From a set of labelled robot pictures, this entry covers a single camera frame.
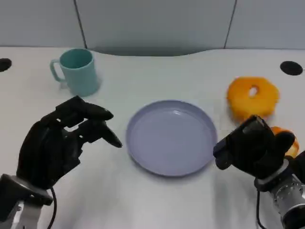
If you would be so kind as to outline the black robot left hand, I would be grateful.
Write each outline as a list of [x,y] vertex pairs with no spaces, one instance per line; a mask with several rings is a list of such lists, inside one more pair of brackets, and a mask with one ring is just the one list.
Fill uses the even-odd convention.
[[17,177],[49,189],[80,164],[85,143],[102,138],[121,148],[121,141],[106,124],[112,118],[110,111],[79,96],[56,106],[26,135],[19,153]]

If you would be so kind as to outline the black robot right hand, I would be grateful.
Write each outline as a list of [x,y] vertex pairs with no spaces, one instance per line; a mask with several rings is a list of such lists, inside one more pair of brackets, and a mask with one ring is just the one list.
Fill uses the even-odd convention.
[[255,178],[266,179],[280,169],[294,141],[293,133],[275,135],[264,119],[253,115],[215,145],[213,156],[221,170],[232,165]]

